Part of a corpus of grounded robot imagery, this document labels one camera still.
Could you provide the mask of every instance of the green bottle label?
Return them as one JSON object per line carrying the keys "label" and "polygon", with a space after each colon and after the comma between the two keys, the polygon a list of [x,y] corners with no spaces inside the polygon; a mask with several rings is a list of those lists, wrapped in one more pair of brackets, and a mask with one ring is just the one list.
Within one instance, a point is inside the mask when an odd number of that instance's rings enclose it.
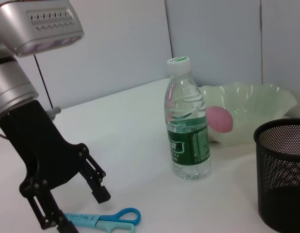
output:
{"label": "green bottle label", "polygon": [[190,133],[173,133],[168,130],[171,156],[180,165],[196,165],[210,157],[207,126]]}

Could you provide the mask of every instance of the scissors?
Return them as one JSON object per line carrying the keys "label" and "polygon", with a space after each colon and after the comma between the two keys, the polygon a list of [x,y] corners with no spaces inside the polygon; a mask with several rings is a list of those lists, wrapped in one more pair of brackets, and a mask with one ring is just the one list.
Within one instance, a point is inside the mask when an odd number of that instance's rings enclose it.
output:
{"label": "scissors", "polygon": [[[135,213],[135,220],[120,219],[123,215]],[[65,214],[75,226],[94,228],[112,233],[115,228],[128,229],[130,233],[135,233],[135,226],[140,223],[141,213],[135,208],[126,208],[114,215],[84,215],[84,214]]]}

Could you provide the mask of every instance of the white bottle cap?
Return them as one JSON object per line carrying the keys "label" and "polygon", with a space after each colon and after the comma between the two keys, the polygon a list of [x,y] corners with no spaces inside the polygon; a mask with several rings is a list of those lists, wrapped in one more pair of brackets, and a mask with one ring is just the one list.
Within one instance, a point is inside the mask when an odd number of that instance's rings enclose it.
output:
{"label": "white bottle cap", "polygon": [[170,76],[181,76],[191,72],[189,57],[175,57],[167,61],[167,72]]}

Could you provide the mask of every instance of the blue scissors handle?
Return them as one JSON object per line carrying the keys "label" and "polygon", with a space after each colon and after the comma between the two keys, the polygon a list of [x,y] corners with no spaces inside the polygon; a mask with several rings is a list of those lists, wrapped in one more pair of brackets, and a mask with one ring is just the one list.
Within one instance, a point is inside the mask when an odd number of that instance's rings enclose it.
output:
{"label": "blue scissors handle", "polygon": [[[123,215],[128,213],[135,213],[137,215],[137,218],[135,220],[120,219]],[[126,208],[114,215],[102,215],[100,216],[99,220],[110,221],[110,222],[126,222],[126,223],[132,223],[133,225],[137,226],[141,220],[141,213],[139,210],[135,208]]]}

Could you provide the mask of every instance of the black mesh pencil holder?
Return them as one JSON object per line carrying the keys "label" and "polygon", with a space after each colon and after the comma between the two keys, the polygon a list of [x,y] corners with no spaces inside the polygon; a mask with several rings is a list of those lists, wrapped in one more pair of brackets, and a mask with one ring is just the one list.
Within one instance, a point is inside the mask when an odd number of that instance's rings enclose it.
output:
{"label": "black mesh pencil holder", "polygon": [[300,119],[280,119],[254,133],[258,209],[281,233],[300,233]]}

